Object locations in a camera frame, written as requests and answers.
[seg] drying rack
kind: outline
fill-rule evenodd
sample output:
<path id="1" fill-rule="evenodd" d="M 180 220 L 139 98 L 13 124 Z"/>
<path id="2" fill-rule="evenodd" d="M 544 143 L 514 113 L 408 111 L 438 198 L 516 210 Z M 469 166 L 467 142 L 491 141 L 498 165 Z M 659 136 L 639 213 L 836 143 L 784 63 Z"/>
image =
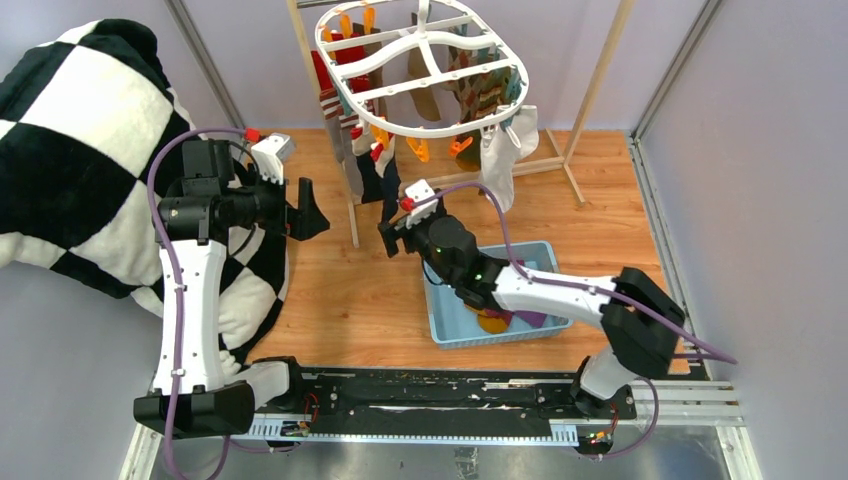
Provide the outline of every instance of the drying rack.
<path id="1" fill-rule="evenodd" d="M 353 109 L 362 118 L 365 118 L 369 123 L 372 123 L 375 126 L 382 128 L 386 131 L 402 136 L 409 136 L 415 138 L 438 138 L 456 135 L 458 133 L 479 129 L 488 125 L 497 125 L 516 113 L 518 108 L 520 108 L 520 106 L 522 105 L 527 93 L 527 72 L 526 70 L 524 70 L 523 64 L 521 64 L 517 56 L 515 56 L 515 54 L 512 53 L 511 50 L 509 50 L 505 42 L 503 42 L 487 25 L 485 25 L 485 23 L 482 22 L 482 20 L 480 20 L 479 16 L 477 16 L 471 9 L 456 0 L 419 0 L 419 15 L 417 27 L 407 27 L 398 30 L 386 31 L 381 32 L 379 34 L 366 35 L 363 37 L 340 40 L 331 43 L 324 43 L 322 41 L 320 31 L 321 26 L 326 25 L 330 19 L 343 12 L 344 10 L 363 6 L 372 6 L 390 1 L 398 0 L 286 0 L 289 15 L 292 21 L 292 26 L 294 27 L 294 31 L 297 36 L 298 44 L 300 47 L 300 53 L 303 58 L 303 63 L 306 68 L 307 75 L 309 76 L 310 83 L 312 84 L 313 93 L 316 98 L 316 104 L 320 104 L 320 101 L 318 101 L 318 99 L 321 94 L 321 87 L 318 81 L 318 75 L 315 72 L 315 68 L 313 65 L 311 53 L 312 48 L 307 37 L 306 29 L 303 25 L 303 17 L 300 15 L 300 10 L 310 7 L 341 4 L 336 9 L 331 9 L 321 17 L 321 20 L 319 20 L 318 27 L 315 31 L 316 48 L 326 63 L 329 63 L 330 53 L 332 51 L 339 50 L 342 48 L 350 48 L 353 46 L 366 45 L 369 43 L 382 42 L 385 40 L 395 40 L 393 43 L 384 46 L 380 52 L 372 55 L 372 57 L 375 58 L 369 57 L 368 59 L 366 59 L 370 61 L 356 62 L 357 64 L 359 64 L 356 67 L 345 68 L 345 65 L 341 65 L 336 66 L 335 68 L 328 68 L 328 71 L 331 77 L 333 77 L 334 83 L 337 89 L 339 90 L 339 97 L 345 98 L 348 101 L 350 108 Z M 464 15 L 454 19 L 442 20 L 440 22 L 433 22 L 431 24 L 428 24 L 427 15 L 424 13 L 428 11 L 427 9 L 431 1 L 434 3 L 441 3 L 444 5 L 451 6 L 459 10 Z M 556 156 L 539 160 L 518 162 L 513 168 L 513 176 L 530 175 L 533 173 L 541 173 L 562 169 L 565 172 L 565 175 L 568 179 L 568 185 L 571 188 L 572 193 L 574 194 L 577 204 L 579 206 L 583 206 L 586 204 L 586 199 L 583 196 L 583 193 L 580 191 L 580 186 L 577 184 L 577 180 L 575 179 L 569 164 L 571 162 L 572 157 L 574 156 L 574 152 L 577 147 L 577 141 L 580 139 L 580 135 L 583 133 L 583 130 L 586 126 L 586 121 L 588 120 L 589 113 L 591 112 L 592 107 L 594 106 L 598 92 L 600 91 L 601 84 L 603 83 L 603 79 L 606 76 L 609 64 L 612 61 L 616 48 L 618 47 L 619 40 L 621 39 L 621 34 L 624 31 L 625 25 L 627 24 L 627 19 L 633 9 L 634 2 L 635 0 L 619 1 L 615 17 L 613 18 L 612 25 L 610 26 L 609 33 L 607 34 L 607 38 L 604 42 L 604 46 L 601 50 L 598 62 L 595 65 L 595 69 L 592 73 L 592 78 L 589 81 L 589 86 L 583 97 L 583 102 L 580 105 L 580 110 L 578 111 L 577 119 L 574 122 L 574 126 L 571 129 L 571 134 L 568 137 L 568 142 L 566 143 L 565 147 L 562 148 L 554 137 L 553 132 L 551 132 L 550 129 L 546 128 L 545 133 L 554 146 Z M 476 40 L 466 39 L 463 42 L 457 42 L 457 39 L 455 38 L 456 36 L 454 35 L 443 32 L 433 32 L 433 30 L 447 29 L 452 26 L 458 26 L 463 23 L 471 22 L 478 24 L 483 33 L 482 37 L 484 38 L 481 39 L 480 37 L 475 37 Z M 411 33 L 413 32 L 419 34 L 423 33 L 428 27 L 430 29 L 427 30 L 428 35 L 430 35 L 429 43 L 448 44 L 456 46 L 458 48 L 464 48 L 469 50 L 477 50 L 479 48 L 487 48 L 488 46 L 494 45 L 499 51 L 502 52 L 502 54 L 505 55 L 505 58 L 503 58 L 502 60 L 495 61 L 494 63 L 478 65 L 476 68 L 472 67 L 463 69 L 465 71 L 460 73 L 460 75 L 467 76 L 475 73 L 485 72 L 489 69 L 494 70 L 507 66 L 515 68 L 521 75 L 521 80 L 524 85 L 524 88 L 521 89 L 520 96 L 518 97 L 518 99 L 513 102 L 513 104 L 508 109 L 505 109 L 500 114 L 492 114 L 474 122 L 461 125 L 454 125 L 452 127 L 446 127 L 441 129 L 425 130 L 401 127 L 399 125 L 391 124 L 390 122 L 387 122 L 381 119 L 380 117 L 371 114 L 368 109 L 365 108 L 365 102 L 370 99 L 376 98 L 378 96 L 391 95 L 402 91 L 412 90 L 414 88 L 418 88 L 420 86 L 427 86 L 432 83 L 439 83 L 439 81 L 450 81 L 452 79 L 457 78 L 456 71 L 448 73 L 440 72 L 438 70 L 438 67 L 435 65 L 435 60 L 432 59 L 432 52 L 429 49 L 428 41 L 417 41 L 416 36 L 411 35 Z M 406 52 L 412 48 L 421 49 L 424 55 L 425 63 L 427 64 L 428 70 L 430 70 L 431 75 L 430 77 L 424 79 L 425 83 L 421 83 L 422 80 L 419 79 L 415 80 L 414 82 L 403 82 L 401 84 L 387 86 L 381 89 L 375 89 L 374 91 L 359 94 L 354 94 L 347 87 L 345 82 L 347 78 L 360 75 L 366 72 L 369 68 L 377 68 L 381 64 L 380 62 L 385 63 L 386 61 L 388 61 L 388 59 L 397 56 L 403 52 Z M 342 175 L 342 177 L 344 178 L 344 167 L 338 164 L 338 168 L 340 175 Z M 476 180 L 478 177 L 479 174 L 477 172 L 463 172 L 430 178 L 427 179 L 427 181 L 433 188 L 445 188 L 451 185 L 456 185 L 458 183 Z M 356 223 L 355 207 L 356 205 L 360 204 L 360 201 L 352 194 L 348 183 L 344 182 L 344 184 L 345 188 L 347 189 L 346 197 L 348 215 L 350 217 L 351 238 L 354 247 L 359 248 L 359 232 Z M 401 188 L 405 188 L 407 185 L 408 183 L 403 184 L 401 185 Z"/>

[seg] white plastic hanger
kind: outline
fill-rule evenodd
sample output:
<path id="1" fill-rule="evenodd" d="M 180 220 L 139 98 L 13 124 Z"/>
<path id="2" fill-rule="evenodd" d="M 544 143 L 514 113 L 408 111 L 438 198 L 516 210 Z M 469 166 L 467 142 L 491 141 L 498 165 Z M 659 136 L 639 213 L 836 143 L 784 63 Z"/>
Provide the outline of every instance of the white plastic hanger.
<path id="1" fill-rule="evenodd" d="M 376 7 L 379 4 L 395 1 L 408 0 L 361 0 L 358 2 L 343 3 L 334 7 L 332 10 L 325 13 L 315 26 L 315 44 L 318 46 L 318 53 L 327 65 L 327 71 L 338 88 L 339 95 L 343 96 L 350 107 L 366 122 L 373 124 L 383 130 L 404 137 L 413 138 L 441 138 L 459 135 L 461 133 L 478 130 L 491 125 L 497 125 L 508 120 L 513 115 L 518 113 L 518 109 L 524 103 L 527 96 L 527 87 L 529 86 L 529 78 L 524 64 L 518 56 L 507 47 L 506 43 L 492 30 L 477 13 L 456 0 L 418 0 L 418 25 L 414 27 L 400 28 L 386 32 L 363 35 L 360 37 L 339 40 L 335 42 L 326 42 L 324 40 L 325 29 L 331 28 L 330 22 L 333 25 L 338 23 L 336 17 L 344 12 L 354 8 Z M 427 17 L 430 12 L 430 3 L 440 3 L 455 9 L 459 15 L 447 20 L 439 20 L 428 22 Z M 465 37 L 454 33 L 446 32 L 451 27 L 460 25 L 468 25 L 473 23 L 480 29 L 481 35 L 476 37 Z M 332 58 L 331 52 L 343 50 L 346 48 L 358 47 L 377 42 L 389 41 L 387 45 L 378 50 L 376 53 L 353 63 L 338 65 Z M 454 70 L 452 72 L 442 72 L 436 64 L 436 59 L 433 57 L 431 45 L 450 45 L 462 50 L 479 51 L 482 49 L 494 48 L 497 50 L 498 59 L 482 65 Z M 396 83 L 387 85 L 366 92 L 353 93 L 348 87 L 346 80 L 365 75 L 372 72 L 391 59 L 402 55 L 403 53 L 419 48 L 424 58 L 424 64 L 427 66 L 430 75 L 417 80 Z M 486 72 L 492 72 L 501 68 L 510 68 L 513 72 L 518 73 L 518 79 L 521 82 L 521 89 L 518 97 L 504 109 L 498 109 L 496 112 L 484 118 L 473 120 L 468 123 L 452 125 L 445 128 L 413 128 L 403 125 L 397 125 L 390 121 L 380 118 L 368 111 L 366 102 L 381 97 L 397 95 L 398 93 L 408 92 L 416 88 L 429 87 L 432 85 L 455 81 L 460 78 L 470 77 Z"/>

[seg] black and white checkered pillow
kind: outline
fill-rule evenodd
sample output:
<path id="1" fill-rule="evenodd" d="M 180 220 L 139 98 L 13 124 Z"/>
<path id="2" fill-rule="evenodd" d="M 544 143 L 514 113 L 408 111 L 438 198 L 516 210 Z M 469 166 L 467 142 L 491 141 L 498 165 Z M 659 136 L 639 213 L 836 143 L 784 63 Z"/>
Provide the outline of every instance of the black and white checkered pillow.
<path id="1" fill-rule="evenodd" d="M 143 25 L 92 22 L 29 50 L 0 83 L 0 266 L 49 268 L 162 315 L 145 182 L 155 153 L 193 125 L 156 51 Z M 157 173 L 158 196 L 181 175 L 177 148 Z M 247 235 L 232 229 L 231 251 Z M 274 325 L 287 264 L 285 237 L 261 229 L 227 258 L 219 320 L 226 373 Z"/>

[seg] gray floor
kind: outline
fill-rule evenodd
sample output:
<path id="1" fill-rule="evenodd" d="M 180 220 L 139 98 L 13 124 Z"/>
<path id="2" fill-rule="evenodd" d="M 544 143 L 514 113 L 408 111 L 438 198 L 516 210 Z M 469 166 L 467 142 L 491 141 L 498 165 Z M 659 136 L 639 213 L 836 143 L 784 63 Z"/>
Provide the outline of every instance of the gray floor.
<path id="1" fill-rule="evenodd" d="M 619 448 L 640 435 L 619 427 Z M 191 478 L 214 469 L 221 441 L 175 442 L 175 456 Z M 571 449 L 553 447 L 458 447 L 448 445 L 307 444 L 288 454 L 232 451 L 219 477 L 230 479 L 501 480 L 520 478 L 729 480 L 715 435 L 708 427 L 660 427 L 627 457 L 595 463 Z M 170 478 L 161 462 L 151 479 Z"/>

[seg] robotic arm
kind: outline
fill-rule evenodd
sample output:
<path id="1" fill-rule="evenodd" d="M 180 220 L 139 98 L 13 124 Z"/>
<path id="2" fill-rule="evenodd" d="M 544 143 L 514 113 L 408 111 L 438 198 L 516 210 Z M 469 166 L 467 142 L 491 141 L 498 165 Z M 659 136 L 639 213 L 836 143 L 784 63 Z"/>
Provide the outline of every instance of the robotic arm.
<path id="1" fill-rule="evenodd" d="M 261 226 L 268 234 L 307 240 L 330 223 L 315 204 L 312 181 L 299 180 L 298 207 L 286 201 L 283 163 L 294 151 L 290 137 L 274 134 L 251 148 L 258 173 L 254 185 L 229 188 L 235 178 L 229 142 L 195 140 L 183 144 L 184 177 L 159 203 L 183 270 L 184 285 L 174 281 L 171 262 L 160 248 L 164 276 L 164 331 L 153 391 L 133 405 L 136 421 L 165 432 L 165 412 L 178 395 L 175 438 L 246 432 L 255 410 L 285 396 L 299 378 L 292 358 L 266 359 L 226 378 L 218 353 L 218 291 L 227 257 L 229 230 Z M 280 261 L 287 261 L 280 252 Z M 183 305 L 175 290 L 182 288 Z M 182 379 L 171 391 L 177 309 L 183 310 Z"/>
<path id="2" fill-rule="evenodd" d="M 656 379 L 668 373 L 677 335 L 598 292 L 614 291 L 637 299 L 682 326 L 683 311 L 644 272 L 624 268 L 615 277 L 586 278 L 525 268 L 522 275 L 509 261 L 481 253 L 474 235 L 448 215 L 441 199 L 413 208 L 413 201 L 433 195 L 426 181 L 416 182 L 406 189 L 402 202 L 409 213 L 380 225 L 389 257 L 399 253 L 397 242 L 402 240 L 406 253 L 419 254 L 465 304 L 475 309 L 535 311 L 580 320 L 602 330 L 610 345 L 583 361 L 570 391 L 584 414 L 594 416 L 608 409 L 607 401 L 637 377 Z"/>

